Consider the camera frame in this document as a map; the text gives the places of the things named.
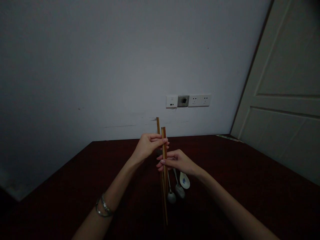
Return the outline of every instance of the metal spoon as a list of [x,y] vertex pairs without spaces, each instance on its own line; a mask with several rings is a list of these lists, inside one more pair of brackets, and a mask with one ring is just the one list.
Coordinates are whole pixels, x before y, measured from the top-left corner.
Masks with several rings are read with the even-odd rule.
[[168,181],[169,181],[169,189],[170,189],[170,191],[169,191],[169,193],[168,193],[167,199],[168,199],[169,203],[174,204],[177,199],[176,199],[176,195],[171,191],[169,171],[168,171]]
[[176,180],[177,180],[177,185],[176,185],[176,193],[179,195],[179,197],[181,197],[182,199],[186,196],[183,188],[179,185],[179,181],[177,178],[177,173],[176,173],[176,169],[173,169],[174,175],[176,176]]

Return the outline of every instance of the bracelet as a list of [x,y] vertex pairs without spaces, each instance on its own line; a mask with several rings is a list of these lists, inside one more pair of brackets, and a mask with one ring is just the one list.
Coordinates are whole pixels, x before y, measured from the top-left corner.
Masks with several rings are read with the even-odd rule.
[[99,198],[98,198],[97,203],[96,203],[96,211],[99,214],[99,216],[100,217],[109,217],[108,215],[104,215],[102,212],[100,212],[100,210],[98,209],[98,204],[99,204]]
[[104,193],[101,196],[102,206],[103,206],[104,210],[107,212],[108,217],[111,217],[113,215],[113,212],[111,211],[110,208],[107,207],[106,202],[104,201],[103,195],[104,195]]

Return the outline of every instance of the chopsticks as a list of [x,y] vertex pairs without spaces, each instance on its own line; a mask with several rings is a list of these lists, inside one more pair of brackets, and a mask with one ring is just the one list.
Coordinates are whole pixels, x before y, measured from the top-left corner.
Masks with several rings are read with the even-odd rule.
[[[159,118],[157,117],[157,130],[158,134],[160,134],[160,123]],[[162,138],[166,138],[166,128],[161,128]],[[167,144],[162,145],[162,156],[164,159],[167,158]],[[168,170],[166,166],[163,166],[163,171],[160,172],[160,185],[161,185],[161,202],[162,202],[162,214],[163,214],[163,226],[164,229],[166,229],[166,226],[168,225],[168,214],[167,214],[167,201],[166,201],[166,195],[168,194],[168,181],[166,176],[168,176]]]

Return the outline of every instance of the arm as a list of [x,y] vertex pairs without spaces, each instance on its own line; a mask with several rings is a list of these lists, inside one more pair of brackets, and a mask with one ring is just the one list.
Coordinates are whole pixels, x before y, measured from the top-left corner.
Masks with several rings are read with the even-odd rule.
[[[108,208],[113,212],[117,209],[124,191],[137,168],[143,163],[144,159],[153,152],[153,150],[164,143],[168,144],[168,139],[162,139],[160,134],[143,134],[141,136],[132,156],[120,170],[104,194],[104,201]],[[103,214],[106,214],[101,201],[99,201],[98,209]],[[96,212],[96,208],[94,207],[72,239],[103,239],[109,228],[111,220],[112,217],[104,218],[99,216]]]
[[248,212],[235,200],[209,173],[200,168],[181,150],[168,152],[168,159],[161,160],[157,167],[163,170],[163,165],[177,168],[181,172],[197,177],[208,189],[213,199],[233,223],[244,239],[278,239],[267,227]]

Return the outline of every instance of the wall stain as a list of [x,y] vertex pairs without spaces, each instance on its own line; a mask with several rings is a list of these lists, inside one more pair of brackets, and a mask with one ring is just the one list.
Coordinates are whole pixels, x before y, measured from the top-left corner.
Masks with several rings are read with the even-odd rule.
[[107,126],[107,127],[104,127],[104,128],[112,128],[112,127],[132,127],[132,126],[135,126],[135,125]]

